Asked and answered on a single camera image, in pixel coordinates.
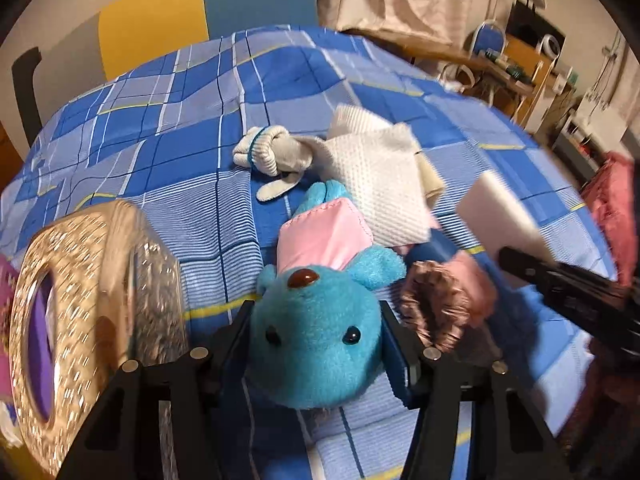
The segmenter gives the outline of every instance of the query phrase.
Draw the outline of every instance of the bedsheet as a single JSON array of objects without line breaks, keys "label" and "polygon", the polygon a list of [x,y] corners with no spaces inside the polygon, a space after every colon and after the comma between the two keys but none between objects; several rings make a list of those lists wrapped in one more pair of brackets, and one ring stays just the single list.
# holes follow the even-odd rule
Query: bedsheet
[{"label": "bedsheet", "polygon": [[[2,193],[0,251],[19,267],[31,236],[48,222],[127,198],[179,259],[191,343],[206,343],[255,298],[278,230],[311,182],[258,203],[255,192],[267,178],[236,167],[233,147],[252,126],[322,135],[341,103],[411,125],[447,183],[434,214],[494,277],[494,338],[558,431],[583,386],[588,337],[532,288],[509,290],[454,208],[492,169],[558,260],[613,278],[604,239],[578,193],[519,127],[362,38],[323,28],[256,28],[167,54],[79,96],[44,126]],[[396,293],[391,287],[379,294],[393,301]],[[384,375],[335,410],[273,406],[244,381],[227,389],[224,403],[225,468],[239,479],[396,478],[417,416],[394,398]],[[463,405],[453,478],[465,475],[469,420]]]}]

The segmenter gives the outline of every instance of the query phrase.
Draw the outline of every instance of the blue plaid bedsheet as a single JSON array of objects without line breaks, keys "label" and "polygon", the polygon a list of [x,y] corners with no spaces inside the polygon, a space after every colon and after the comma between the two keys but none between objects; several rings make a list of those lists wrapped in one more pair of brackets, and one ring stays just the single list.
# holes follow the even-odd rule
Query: blue plaid bedsheet
[{"label": "blue plaid bedsheet", "polygon": [[[74,99],[44,126],[2,193],[0,251],[19,267],[31,236],[47,223],[127,198],[179,259],[191,342],[206,343],[254,298],[279,227],[309,184],[257,203],[265,177],[236,167],[233,147],[252,126],[322,135],[340,103],[412,126],[447,183],[434,214],[497,280],[490,327],[557,431],[583,386],[588,338],[532,288],[507,290],[454,208],[491,169],[536,219],[557,259],[613,277],[605,241],[579,195],[519,127],[362,38],[288,26],[238,32],[167,54]],[[393,301],[395,293],[380,295]],[[226,392],[225,405],[225,468],[239,479],[396,478],[416,419],[386,376],[328,412],[272,406],[245,382]],[[465,475],[469,418],[465,405],[453,478]]]}]

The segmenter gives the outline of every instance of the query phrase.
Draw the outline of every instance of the beige wall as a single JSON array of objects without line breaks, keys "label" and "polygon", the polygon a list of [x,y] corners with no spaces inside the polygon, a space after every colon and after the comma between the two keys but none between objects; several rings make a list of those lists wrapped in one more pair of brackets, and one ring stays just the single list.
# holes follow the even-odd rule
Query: beige wall
[{"label": "beige wall", "polygon": [[20,156],[29,151],[15,102],[11,65],[25,50],[44,53],[114,0],[32,0],[0,45],[0,121]]},{"label": "beige wall", "polygon": [[[498,0],[497,19],[506,23],[514,0]],[[489,0],[473,0],[467,29],[471,33],[482,22]],[[602,48],[611,46],[618,30],[598,0],[546,0],[540,10],[566,36],[562,60],[578,72],[578,93],[585,92],[597,79],[602,67]]]}]

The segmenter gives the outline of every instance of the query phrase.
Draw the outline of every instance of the stuffed animal's nose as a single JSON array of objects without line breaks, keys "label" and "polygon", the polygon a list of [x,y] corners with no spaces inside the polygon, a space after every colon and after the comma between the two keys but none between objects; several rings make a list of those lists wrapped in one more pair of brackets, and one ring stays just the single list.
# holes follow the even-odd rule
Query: stuffed animal's nose
[{"label": "stuffed animal's nose", "polygon": [[319,277],[318,273],[314,270],[298,269],[289,276],[287,286],[289,288],[302,288],[311,285]]}]

